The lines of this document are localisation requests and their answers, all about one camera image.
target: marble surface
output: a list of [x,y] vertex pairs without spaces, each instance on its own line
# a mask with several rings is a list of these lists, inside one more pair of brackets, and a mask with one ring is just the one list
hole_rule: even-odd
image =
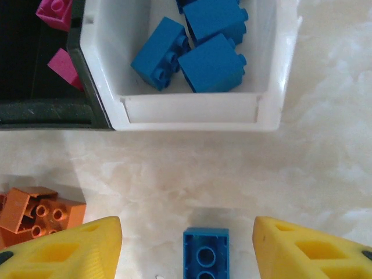
[[231,278],[259,278],[256,216],[372,245],[372,2],[303,0],[281,128],[270,134],[1,132],[0,183],[118,215],[116,278],[182,278],[188,226],[231,231]]

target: white storage container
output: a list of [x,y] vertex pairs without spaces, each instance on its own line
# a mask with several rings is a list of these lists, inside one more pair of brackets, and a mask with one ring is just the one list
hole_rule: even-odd
[[277,129],[301,23],[298,1],[241,0],[240,7],[249,14],[248,32],[236,48],[248,62],[243,83],[233,92],[196,94],[181,71],[159,92],[130,66],[164,16],[186,26],[176,0],[85,0],[80,48],[112,127]]

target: orange lego brick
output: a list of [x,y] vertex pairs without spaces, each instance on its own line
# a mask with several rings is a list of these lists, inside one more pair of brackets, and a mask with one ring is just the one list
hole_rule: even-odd
[[9,246],[16,245],[22,242],[31,240],[33,237],[31,231],[25,231],[20,234],[15,234],[4,228],[0,228],[0,250],[3,250]]
[[15,234],[31,231],[35,208],[42,198],[56,199],[56,191],[44,187],[12,188],[0,215],[0,227]]
[[40,200],[35,211],[36,220],[31,230],[32,237],[38,238],[81,225],[86,207],[85,203],[67,199]]
[[1,214],[1,211],[4,207],[5,201],[6,201],[6,194],[5,193],[0,193],[0,214]]

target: black bin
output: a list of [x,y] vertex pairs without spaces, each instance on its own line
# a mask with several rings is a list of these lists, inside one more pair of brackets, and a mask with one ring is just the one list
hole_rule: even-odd
[[110,129],[99,95],[75,89],[47,66],[80,35],[47,26],[35,15],[40,1],[0,0],[0,129]]

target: blue 2x2 brick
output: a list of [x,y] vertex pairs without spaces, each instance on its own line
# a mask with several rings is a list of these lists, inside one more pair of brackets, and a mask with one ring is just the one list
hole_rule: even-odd
[[183,7],[190,36],[198,46],[222,33],[235,44],[243,41],[246,33],[246,9],[236,0],[197,0]]
[[180,13],[183,13],[184,12],[184,10],[183,10],[184,6],[186,6],[188,4],[191,4],[191,3],[195,2],[195,1],[196,0],[176,0],[178,11]]
[[188,228],[184,232],[184,279],[229,279],[226,228]]
[[227,92],[242,83],[246,60],[219,34],[178,59],[193,92]]
[[131,66],[148,84],[162,90],[169,86],[172,74],[180,70],[178,58],[189,50],[185,28],[164,17]]

